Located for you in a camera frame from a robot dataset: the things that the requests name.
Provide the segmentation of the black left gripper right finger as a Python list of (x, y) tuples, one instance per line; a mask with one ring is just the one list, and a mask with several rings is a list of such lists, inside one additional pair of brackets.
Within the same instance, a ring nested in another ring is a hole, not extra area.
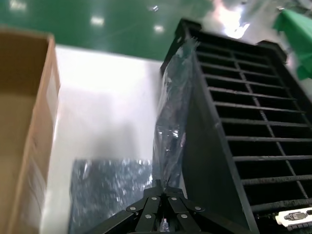
[(185, 198), (183, 191), (164, 190), (162, 209), (172, 234), (245, 234), (247, 229)]

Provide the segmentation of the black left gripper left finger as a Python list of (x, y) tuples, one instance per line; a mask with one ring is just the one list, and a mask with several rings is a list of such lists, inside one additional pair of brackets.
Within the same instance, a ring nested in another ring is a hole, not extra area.
[(92, 229), (93, 234), (159, 234), (162, 186), (145, 189), (143, 198)]

